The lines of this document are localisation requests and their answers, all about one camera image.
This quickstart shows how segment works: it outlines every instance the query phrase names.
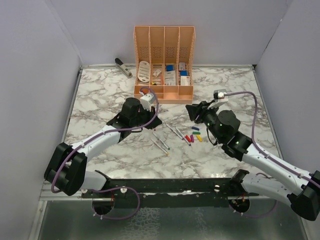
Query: yellow marker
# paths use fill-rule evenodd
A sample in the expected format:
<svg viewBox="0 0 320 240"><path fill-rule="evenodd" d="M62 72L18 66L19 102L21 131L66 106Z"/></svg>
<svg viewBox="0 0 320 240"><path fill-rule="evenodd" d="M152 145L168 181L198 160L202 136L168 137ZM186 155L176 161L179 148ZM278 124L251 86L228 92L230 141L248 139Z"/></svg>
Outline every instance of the yellow marker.
<svg viewBox="0 0 320 240"><path fill-rule="evenodd" d="M196 137L198 138L198 140L199 140L200 142L202 142L202 138L200 137L200 135L196 135Z"/></svg>

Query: pen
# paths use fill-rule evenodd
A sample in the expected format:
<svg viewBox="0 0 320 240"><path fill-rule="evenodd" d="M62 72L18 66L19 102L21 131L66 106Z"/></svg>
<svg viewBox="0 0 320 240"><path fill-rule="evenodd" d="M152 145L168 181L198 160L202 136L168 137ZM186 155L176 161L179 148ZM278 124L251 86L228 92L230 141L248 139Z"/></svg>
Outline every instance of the pen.
<svg viewBox="0 0 320 240"><path fill-rule="evenodd" d="M168 150L170 150L170 147L164 141L162 141L157 134L155 134L154 132L152 134L156 137L156 139L158 139L163 144L163 146L165 146Z"/></svg>
<svg viewBox="0 0 320 240"><path fill-rule="evenodd" d="M177 135L180 139L183 140L183 137L180 136L180 134L177 133L172 127L170 127L167 123L165 123L165 125L166 125L175 135Z"/></svg>
<svg viewBox="0 0 320 240"><path fill-rule="evenodd" d="M152 141L158 148L160 148L165 154L169 155L169 153L168 153L162 146L160 146L158 143L156 143L155 140L153 140L152 138L150 138L150 139L151 139L151 141Z"/></svg>
<svg viewBox="0 0 320 240"><path fill-rule="evenodd" d="M191 143L185 138L185 136L182 134L182 132L179 130L179 128L175 127L176 131L181 135L182 139L191 146Z"/></svg>

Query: marble tabletop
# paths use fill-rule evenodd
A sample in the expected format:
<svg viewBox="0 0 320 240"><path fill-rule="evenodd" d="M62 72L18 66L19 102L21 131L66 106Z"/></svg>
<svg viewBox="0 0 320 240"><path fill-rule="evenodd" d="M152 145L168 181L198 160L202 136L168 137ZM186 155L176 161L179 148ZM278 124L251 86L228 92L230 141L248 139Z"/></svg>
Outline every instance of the marble tabletop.
<svg viewBox="0 0 320 240"><path fill-rule="evenodd" d="M136 69L129 69L133 74L129 79L114 67L83 70L66 133L66 143L76 143L99 131L121 110L125 99L133 97ZM254 92L258 99L256 141L272 154L279 155L251 68L194 68L192 77L193 103L210 101L214 90L218 89ZM233 110L241 121L239 130L251 136L254 106L251 96L238 95L229 97L228 103L220 110ZM184 104L161 104L158 117L188 135L195 125L190 121ZM158 126L155 132L171 148L168 156L150 141L153 130L144 129L141 133L133 133L88 162L87 170L99 170L118 179L225 178L232 177L239 169L261 172L227 156L221 146L213 146L208 141L204 124L197 127L200 128L203 142L195 139L188 146L164 124Z"/></svg>

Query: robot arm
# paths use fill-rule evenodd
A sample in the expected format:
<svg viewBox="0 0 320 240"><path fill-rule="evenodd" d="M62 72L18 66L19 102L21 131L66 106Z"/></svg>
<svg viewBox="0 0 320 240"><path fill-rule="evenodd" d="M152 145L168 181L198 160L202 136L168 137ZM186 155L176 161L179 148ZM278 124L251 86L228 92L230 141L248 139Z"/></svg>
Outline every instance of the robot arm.
<svg viewBox="0 0 320 240"><path fill-rule="evenodd" d="M104 149L125 139L132 133L132 128L138 129L139 126L145 125L145 128L153 129L162 124L155 116L156 110L152 106L155 99L151 93L145 94L140 100L129 97L125 100L121 112L100 131L71 145L60 143L52 155L44 179L54 183L54 187L68 196L75 194L79 189L101 190L108 177L99 171L86 171L87 162Z"/></svg>
<svg viewBox="0 0 320 240"><path fill-rule="evenodd" d="M267 179L240 170L235 177L247 193L281 201L299 216L314 221L320 211L320 172L311 174L263 149L254 139L238 131L240 121L233 111L223 110L217 114L219 107L228 102L226 92L225 89L214 91L211 102L186 105L190 120L204 123L227 155L274 177L275 180Z"/></svg>

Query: white wall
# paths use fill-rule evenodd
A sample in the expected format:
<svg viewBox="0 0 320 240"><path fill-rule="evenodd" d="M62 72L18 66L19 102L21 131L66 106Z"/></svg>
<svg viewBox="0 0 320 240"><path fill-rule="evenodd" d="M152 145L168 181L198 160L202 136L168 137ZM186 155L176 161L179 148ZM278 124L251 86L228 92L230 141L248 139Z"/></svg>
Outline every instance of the white wall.
<svg viewBox="0 0 320 240"><path fill-rule="evenodd" d="M0 3L0 239L26 239L79 58L43 0Z"/></svg>
<svg viewBox="0 0 320 240"><path fill-rule="evenodd" d="M284 159L320 171L319 0L293 1L256 72Z"/></svg>
<svg viewBox="0 0 320 240"><path fill-rule="evenodd" d="M135 25L195 26L194 64L257 64L292 0L46 0L84 64L134 63Z"/></svg>

